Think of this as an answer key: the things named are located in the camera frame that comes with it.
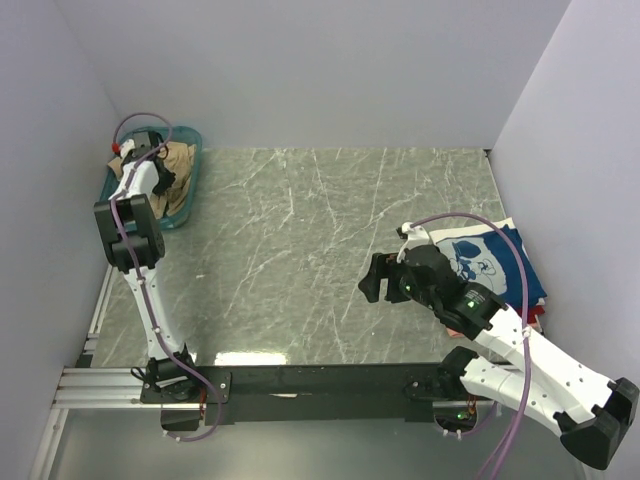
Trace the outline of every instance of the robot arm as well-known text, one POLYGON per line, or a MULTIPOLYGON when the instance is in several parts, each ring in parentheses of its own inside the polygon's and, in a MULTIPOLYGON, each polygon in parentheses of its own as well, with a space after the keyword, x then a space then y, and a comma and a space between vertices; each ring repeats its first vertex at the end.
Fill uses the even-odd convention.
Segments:
POLYGON ((184 400, 197 391, 197 382, 187 378, 159 343, 161 337, 175 358, 193 365, 184 339, 175 322, 171 321, 166 306, 162 275, 158 268, 165 253, 164 239, 149 203, 151 193, 163 193, 171 186, 175 175, 164 167, 157 156, 140 161, 161 141, 156 132, 145 131, 134 133, 132 139, 120 146, 118 153, 123 157, 122 180, 109 200, 94 205, 94 214, 107 260, 124 275, 144 325, 149 356, 144 383, 155 391, 164 389, 173 400, 184 400), (141 278, 118 233, 112 214, 113 203, 127 229, 128 241, 138 257, 141 278), (146 284, 147 298, 143 295, 140 282, 146 284), (150 310, 154 312, 157 326, 153 325, 150 310))
POLYGON ((523 334, 529 337, 532 384, 525 415, 560 437, 583 463, 605 469, 631 426, 638 388, 626 378, 613 381, 571 358, 538 332, 522 331, 518 314, 488 288, 457 277, 449 260, 422 227, 404 224, 397 254, 374 254, 359 283, 369 302, 388 279, 385 300, 415 300, 433 310, 447 327, 487 347, 517 367, 507 371, 476 352, 454 349, 442 362, 443 388, 459 388, 518 408, 524 376, 523 334))

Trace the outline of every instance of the crumpled cloth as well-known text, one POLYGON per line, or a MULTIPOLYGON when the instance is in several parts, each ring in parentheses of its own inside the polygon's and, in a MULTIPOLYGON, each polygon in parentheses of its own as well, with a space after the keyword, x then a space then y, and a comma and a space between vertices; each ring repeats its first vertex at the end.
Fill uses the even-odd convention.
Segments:
MULTIPOLYGON (((167 144, 169 153, 166 154, 164 149, 160 151, 158 156, 164 162, 164 165, 176 175, 176 179, 173 185, 158 196, 151 194, 149 197, 149 203, 151 209, 156 218, 162 218, 165 213, 167 216, 175 215, 178 213, 187 200, 187 194, 189 193, 189 186, 191 185, 191 171, 193 170, 193 161, 196 153, 195 145, 187 145, 180 142, 169 142, 167 144)), ((122 178, 122 159, 115 157, 108 164, 109 168, 113 170, 116 178, 120 180, 122 178)))

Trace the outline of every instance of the plastic basket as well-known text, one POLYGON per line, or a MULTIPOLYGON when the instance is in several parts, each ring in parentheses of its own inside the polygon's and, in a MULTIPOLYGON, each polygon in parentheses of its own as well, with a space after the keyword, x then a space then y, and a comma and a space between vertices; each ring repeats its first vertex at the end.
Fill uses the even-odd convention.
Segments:
MULTIPOLYGON (((119 143, 122 144, 122 142, 130 138, 134 133, 146 132, 148 130, 154 130, 158 132, 160 135, 162 135, 162 138, 167 138, 167 134, 169 133, 169 129, 165 127, 142 127, 137 128, 136 130, 132 130, 131 132, 124 135, 119 139, 119 143)), ((200 163, 202 161, 202 137, 193 128, 173 127, 173 135, 171 136, 171 141, 186 143, 187 145, 195 145, 196 151, 193 156, 193 170, 191 171, 191 183, 189 185, 187 200, 178 213, 176 213, 175 215, 165 214, 161 219, 158 220, 158 222, 160 223, 160 228, 162 230, 177 228, 184 222, 186 222, 189 218, 191 205, 193 204, 194 193, 196 190, 198 173, 200 172, 200 163)), ((109 197, 116 191, 116 188, 118 188, 118 183, 119 181, 116 178, 115 173, 113 173, 113 171, 109 167, 107 167, 107 178, 105 179, 104 186, 102 187, 100 201, 108 200, 109 197)))

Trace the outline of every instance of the purple cable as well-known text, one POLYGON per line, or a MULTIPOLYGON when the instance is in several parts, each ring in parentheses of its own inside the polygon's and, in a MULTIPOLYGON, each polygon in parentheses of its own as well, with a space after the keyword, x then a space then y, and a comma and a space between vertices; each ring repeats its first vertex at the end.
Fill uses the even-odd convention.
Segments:
MULTIPOLYGON (((507 246, 509 247, 509 250, 511 250, 511 253, 513 253, 513 256, 515 257, 516 264, 518 265, 518 270, 520 272, 520 282, 522 283, 522 328, 523 330, 527 328, 527 316, 529 314, 529 285, 527 282, 527 274, 525 272, 524 263, 522 262, 522 257, 520 257, 520 253, 518 252, 518 249, 501 229, 499 229, 496 225, 494 225, 492 222, 490 222, 486 218, 483 218, 479 215, 474 215, 473 213, 461 213, 461 212, 442 213, 439 215, 433 215, 431 217, 427 217, 412 223, 411 228, 415 228, 420 225, 424 225, 425 223, 433 222, 434 220, 440 220, 441 218, 448 218, 448 217, 465 217, 465 218, 471 218, 473 220, 482 222, 488 227, 490 227, 492 230, 494 230, 498 235, 500 235, 500 238, 502 238, 502 240, 504 240, 504 242, 507 244, 507 246)), ((484 471, 491 464, 491 461, 496 456, 498 451, 502 449, 500 456, 498 457, 496 464, 493 467, 493 471, 491 472, 492 480, 498 477, 498 473, 500 472, 500 469, 504 464, 505 458, 509 453, 511 446, 513 445, 515 435, 518 431, 518 428, 520 427, 520 422, 522 422, 522 417, 524 416, 524 411, 527 407, 527 399, 529 398, 529 390, 531 389, 531 351, 529 349, 528 337, 523 338, 522 345, 524 348, 524 388, 522 391, 522 398, 520 399, 520 405, 518 407, 518 411, 516 412, 515 417, 513 417, 513 419, 511 420, 511 423, 507 428, 507 431, 504 433, 502 439, 498 443, 498 446, 495 448, 495 450, 491 453, 489 458, 487 458, 484 465, 478 471, 476 475, 476 479, 479 479, 482 476, 484 471)))
MULTIPOLYGON (((171 126, 171 124, 164 117, 161 117, 160 115, 156 115, 155 113, 140 112, 140 113, 133 113, 131 115, 128 115, 127 117, 124 118, 124 120, 122 120, 120 122, 120 124, 116 128, 116 131, 115 131, 115 133, 113 135, 114 142, 117 141, 118 131, 120 130, 120 128, 122 127, 124 122, 126 122, 130 118, 137 117, 139 115, 149 115, 149 116, 156 117, 156 118, 162 120, 165 124, 167 124, 167 127, 169 128, 169 132, 167 134, 167 138, 160 145, 158 145, 153 150, 150 150, 149 152, 147 152, 145 155, 143 155, 142 157, 140 157, 136 161, 136 163, 134 164, 133 169, 129 173, 129 176, 125 179, 125 189, 128 189, 129 186, 131 185, 131 182, 133 181, 133 174, 135 173, 135 171, 138 168, 138 166, 144 160, 146 160, 150 156, 152 156, 152 155, 158 153, 160 150, 162 150, 169 143, 169 140, 171 139, 171 136, 173 134, 173 127, 171 126)), ((140 268, 140 262, 138 260, 138 256, 136 255, 136 252, 133 249, 133 246, 131 245, 131 242, 129 241, 129 235, 127 235, 127 230, 124 227, 124 225, 122 224, 122 220, 120 219, 120 215, 118 215, 118 209, 116 207, 116 201, 120 197, 122 197, 124 194, 125 194, 125 191, 122 191, 118 195, 115 195, 113 198, 111 198, 111 200, 109 202, 110 207, 111 207, 111 215, 113 216, 113 220, 114 220, 114 222, 116 224, 116 228, 118 229, 118 233, 122 237, 122 241, 124 242, 125 246, 127 247, 127 251, 129 252, 129 255, 131 255, 131 260, 133 261, 133 268, 134 268, 134 270, 136 272, 137 280, 140 282, 140 292, 142 293, 142 298, 144 300, 144 304, 145 304, 145 306, 147 308, 147 312, 149 313, 149 319, 151 320, 151 326, 153 327, 153 329, 155 331, 155 329, 158 328, 158 321, 156 320, 156 316, 155 316, 155 314, 153 312, 153 307, 151 305, 151 299, 149 298, 149 292, 147 291, 146 278, 142 274, 142 270, 140 268)), ((218 408, 217 408, 217 414, 216 414, 215 421, 214 421, 213 425, 211 426, 211 428, 209 428, 206 432, 204 432, 204 433, 202 433, 200 435, 196 435, 194 437, 180 437, 180 436, 176 435, 173 432, 168 432, 167 433, 167 435, 169 437, 171 437, 171 438, 173 438, 175 440, 178 440, 178 441, 182 441, 182 442, 195 442, 197 440, 202 440, 203 438, 206 438, 209 435, 211 435, 214 432, 214 430, 218 427, 218 425, 220 424, 220 420, 222 418, 222 398, 220 396, 220 392, 218 392, 218 389, 216 387, 214 387, 213 384, 207 378, 202 376, 195 369, 189 367, 185 363, 183 363, 180 360, 178 360, 175 357, 175 355, 173 354, 173 352, 171 351, 171 349, 167 346, 167 344, 165 343, 165 341, 162 338, 162 335, 160 335, 160 333, 156 332, 155 335, 156 335, 156 339, 158 340, 158 344, 160 345, 160 348, 162 348, 162 351, 165 353, 165 355, 167 355, 167 357, 169 357, 169 359, 173 363, 175 363, 178 367, 180 367, 182 370, 184 370, 185 372, 193 375, 198 380, 200 380, 207 387, 207 389, 213 394, 213 396, 216 399, 216 402, 218 402, 218 408)))
POLYGON ((487 416, 482 419, 482 421, 480 422, 480 425, 477 425, 473 430, 469 430, 468 432, 463 432, 462 436, 468 437, 478 432, 481 432, 482 430, 487 428, 487 425, 489 425, 490 420, 493 418, 493 416, 496 413, 496 410, 498 410, 498 402, 493 402, 493 405, 491 405, 491 410, 489 410, 489 413, 487 413, 487 416))

